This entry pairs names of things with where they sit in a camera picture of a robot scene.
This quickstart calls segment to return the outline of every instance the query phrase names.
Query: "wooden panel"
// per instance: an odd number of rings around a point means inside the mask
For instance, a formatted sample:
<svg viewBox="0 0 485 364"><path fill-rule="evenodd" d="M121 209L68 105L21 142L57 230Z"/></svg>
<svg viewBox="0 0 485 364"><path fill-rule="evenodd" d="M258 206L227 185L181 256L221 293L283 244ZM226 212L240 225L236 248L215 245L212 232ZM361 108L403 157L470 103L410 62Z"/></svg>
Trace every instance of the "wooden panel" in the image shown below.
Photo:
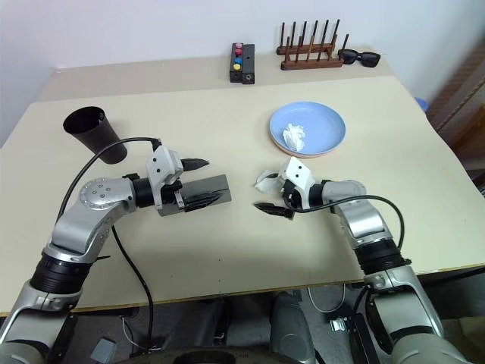
<svg viewBox="0 0 485 364"><path fill-rule="evenodd" d="M462 102L466 102L466 99L473 95L475 86L483 82L484 59L485 40L482 40L470 55L464 57L463 63L451 80L431 102L426 115L435 129L443 128L451 117L459 111Z"/></svg>
<svg viewBox="0 0 485 364"><path fill-rule="evenodd" d="M485 172L483 172L482 174L480 174L477 177L475 177L473 179L473 183L478 188L484 188L485 187Z"/></svg>
<svg viewBox="0 0 485 364"><path fill-rule="evenodd" d="M452 149L459 158L485 156L485 105L479 107L468 126L452 143Z"/></svg>

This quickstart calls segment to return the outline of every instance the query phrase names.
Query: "table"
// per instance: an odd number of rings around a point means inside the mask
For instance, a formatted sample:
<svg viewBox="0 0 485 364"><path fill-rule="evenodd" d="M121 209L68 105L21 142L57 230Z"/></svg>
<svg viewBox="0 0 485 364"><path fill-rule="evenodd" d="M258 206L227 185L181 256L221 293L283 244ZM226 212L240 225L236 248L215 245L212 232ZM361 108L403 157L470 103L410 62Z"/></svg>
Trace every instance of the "table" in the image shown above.
<svg viewBox="0 0 485 364"><path fill-rule="evenodd" d="M230 203L164 218L140 209L116 223L157 302L361 279L336 216L315 212L288 221L252 206L271 200L253 188L256 177L289 158L271 142L269 118L300 100L330 106L347 127L339 148L306 165L316 178L359 180L397 204L406 223L402 253L416 272L485 263L485 200L385 61L375 69L287 72L278 70L279 61L259 55L254 86L228 83L226 58L54 74L2 148L0 312L31 277L61 198L92 155L62 129L64 118L85 105L103 108L120 137L160 137L181 158L211 162L184 173L182 182L227 175ZM136 171L145 176L150 146L127 148L124 161L97 162L81 183ZM373 203L397 239L393 210ZM78 308L146 302L112 237L102 255L111 258L92 267Z"/></svg>

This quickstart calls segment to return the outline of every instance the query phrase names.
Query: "wooden peg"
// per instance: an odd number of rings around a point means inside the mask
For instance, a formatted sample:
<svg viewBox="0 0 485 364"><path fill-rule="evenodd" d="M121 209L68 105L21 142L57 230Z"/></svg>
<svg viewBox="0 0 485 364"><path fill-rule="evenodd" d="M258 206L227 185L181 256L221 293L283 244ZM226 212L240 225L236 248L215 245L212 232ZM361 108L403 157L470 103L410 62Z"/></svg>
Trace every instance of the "wooden peg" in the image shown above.
<svg viewBox="0 0 485 364"><path fill-rule="evenodd" d="M305 42L305 31L306 31L306 22L303 23L302 45Z"/></svg>
<svg viewBox="0 0 485 364"><path fill-rule="evenodd" d="M340 19L336 20L335 30L333 31L332 38L336 35L336 30L339 29Z"/></svg>
<svg viewBox="0 0 485 364"><path fill-rule="evenodd" d="M298 39L298 45L296 47L296 58L295 58L295 63L298 63L298 54L300 53L300 47L302 46L302 36Z"/></svg>
<svg viewBox="0 0 485 364"><path fill-rule="evenodd" d="M317 61L320 61L321 53L324 50L324 43L325 43L325 36L327 35L327 28L328 28L328 19L325 22L324 33L321 35L320 49L319 49L319 52L318 52Z"/></svg>
<svg viewBox="0 0 485 364"><path fill-rule="evenodd" d="M313 41L314 41L314 37L311 36L311 38L310 38L310 46L308 47L308 53L306 54L306 61L307 62L310 59L311 47L313 47Z"/></svg>
<svg viewBox="0 0 485 364"><path fill-rule="evenodd" d="M285 62L289 61L289 37L286 38Z"/></svg>
<svg viewBox="0 0 485 364"><path fill-rule="evenodd" d="M345 49L347 46L347 39L349 38L349 34L346 35L345 40L343 41L342 49Z"/></svg>
<svg viewBox="0 0 485 364"><path fill-rule="evenodd" d="M313 39L315 39L315 34L317 33L317 27L318 27L318 20L315 21L315 25L313 26L313 33L311 36L313 36Z"/></svg>
<svg viewBox="0 0 485 364"><path fill-rule="evenodd" d="M293 28L291 29L291 48L293 48L293 38L295 37L295 27L296 27L296 22L293 21Z"/></svg>
<svg viewBox="0 0 485 364"><path fill-rule="evenodd" d="M281 24L281 40L280 40L280 47L283 47L283 37L285 36L285 22Z"/></svg>
<svg viewBox="0 0 485 364"><path fill-rule="evenodd" d="M335 43L336 43L336 34L333 35L332 43L331 43L330 48L327 48L327 54L328 54L327 61L329 61L332 58L332 52L335 49Z"/></svg>

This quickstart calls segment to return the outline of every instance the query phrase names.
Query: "black cable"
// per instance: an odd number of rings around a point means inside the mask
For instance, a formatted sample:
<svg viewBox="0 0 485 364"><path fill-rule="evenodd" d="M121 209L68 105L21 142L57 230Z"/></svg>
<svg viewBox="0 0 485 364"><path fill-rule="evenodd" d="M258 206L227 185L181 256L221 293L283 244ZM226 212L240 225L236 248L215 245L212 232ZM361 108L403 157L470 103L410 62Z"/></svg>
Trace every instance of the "black cable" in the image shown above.
<svg viewBox="0 0 485 364"><path fill-rule="evenodd" d="M431 281L424 281L421 284L423 285L423 287L432 287L432 286L437 286L439 284L444 284L444 283L448 283L448 282L451 282L451 281L456 281L458 279L463 279L463 278L472 277L474 275L479 275L479 274L484 273L484 272L485 272L485 267L481 267L481 268L473 269L473 270L470 270L470 271L464 271L464 272L458 273L456 275L451 275L449 277L438 278L436 280L431 280Z"/></svg>
<svg viewBox="0 0 485 364"><path fill-rule="evenodd" d="M397 244L397 247L400 250L402 248L402 243L404 242L404 218L402 217L402 213L399 211L398 207L388 199L385 199L384 197L375 196L375 195L352 196L352 197L346 197L345 199L338 199L337 201L329 202L326 205L311 207L310 209L297 209L291 205L291 202L288 200L286 196L283 197L283 200L286 206L288 207L288 209L301 214L328 209L332 206L340 205L341 203L345 203L345 202L356 201L358 199L376 199L377 201L385 202L387 205L391 206L394 209L394 211L396 212L399 218L399 225L401 226L401 234L399 235L399 242Z"/></svg>
<svg viewBox="0 0 485 364"><path fill-rule="evenodd" d="M135 336L133 335L133 330L131 329L131 327L128 325L128 322L124 322L124 325L127 327L128 329L128 332L130 333L130 336L131 336L131 341L135 341ZM133 354L135 352L135 344L131 343L131 353Z"/></svg>
<svg viewBox="0 0 485 364"><path fill-rule="evenodd" d="M119 144L124 144L124 143L129 143L129 142L150 142L152 144L153 150L155 150L158 146L161 145L160 140L155 139L155 138L149 138L149 137L136 137L136 138L126 138L122 140L118 140L117 142L114 142L110 144L109 146L106 146L103 148L101 151L99 151L97 154L95 154L85 165L83 168L81 168L80 172L77 174L77 176L74 178L74 180L71 182L69 188L67 189L66 194L64 195L64 198L62 199L61 207L59 208L59 213L58 213L58 218L64 214L64 211L67 206L67 202L69 201L70 195L74 191L74 188L76 187L77 183L81 179L81 177L86 173L86 171L89 169L89 167L92 166L94 162L107 150L111 149L114 146L117 146Z"/></svg>
<svg viewBox="0 0 485 364"><path fill-rule="evenodd" d="M153 306L152 294L150 293L149 286L146 284L145 280L143 279L142 274L139 272L135 263L133 263L131 258L128 256L127 251L123 248L123 245L120 242L120 238L118 237L118 234L116 232L116 229L114 228L114 225L111 227L111 231L113 231L114 239L116 240L116 244L120 248L121 254L123 254L123 257L126 259L130 267L133 269L133 271L135 272L135 275L138 277L139 282L142 284L143 289L145 290L146 298L149 301L149 326L146 333L146 337L147 337L146 340L148 342L148 350L150 350L152 348L153 315L155 311Z"/></svg>
<svg viewBox="0 0 485 364"><path fill-rule="evenodd" d="M368 292L368 290L369 290L369 288L367 286L363 286L361 291L358 293L358 296L357 296L357 298L355 299L355 302L354 302L354 307L352 308L354 315L357 313L358 307L361 304L362 298L364 298L364 295Z"/></svg>
<svg viewBox="0 0 485 364"><path fill-rule="evenodd" d="M367 308L370 306L371 298L372 298L372 293L370 290L368 290L367 295L365 296L365 302L364 302L365 319L367 320L368 323L371 322L369 318L369 311L367 310Z"/></svg>
<svg viewBox="0 0 485 364"><path fill-rule="evenodd" d="M321 357L318 350L315 349L315 359L317 360L318 364L326 364L324 358Z"/></svg>

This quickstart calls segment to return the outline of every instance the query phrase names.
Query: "crumpled tissue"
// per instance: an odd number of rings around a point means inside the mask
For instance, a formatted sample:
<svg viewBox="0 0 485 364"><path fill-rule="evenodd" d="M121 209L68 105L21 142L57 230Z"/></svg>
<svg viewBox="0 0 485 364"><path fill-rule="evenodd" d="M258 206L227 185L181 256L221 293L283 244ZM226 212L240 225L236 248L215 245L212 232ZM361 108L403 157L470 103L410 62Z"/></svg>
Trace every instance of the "crumpled tissue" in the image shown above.
<svg viewBox="0 0 485 364"><path fill-rule="evenodd" d="M289 123L285 130L283 130L283 139L286 146L294 151L299 152L305 146L303 138L305 137L305 131L301 125L293 125Z"/></svg>
<svg viewBox="0 0 485 364"><path fill-rule="evenodd" d="M281 197L283 181L278 172L263 171L256 180L255 189L274 197Z"/></svg>

